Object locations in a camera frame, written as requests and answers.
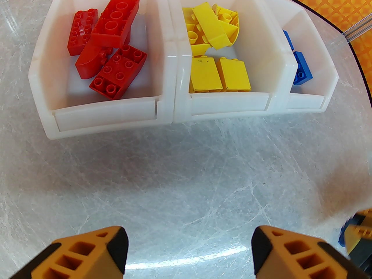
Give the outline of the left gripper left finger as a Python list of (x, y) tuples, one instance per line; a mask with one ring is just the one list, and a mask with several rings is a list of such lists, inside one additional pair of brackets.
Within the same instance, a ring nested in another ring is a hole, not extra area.
[(12, 279), (122, 279), (129, 239), (121, 226), (59, 238)]

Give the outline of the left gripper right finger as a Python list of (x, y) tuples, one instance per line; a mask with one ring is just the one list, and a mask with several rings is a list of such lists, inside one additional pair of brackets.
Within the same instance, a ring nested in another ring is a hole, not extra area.
[(326, 241), (276, 227), (257, 227), (251, 250), (256, 279), (369, 278)]

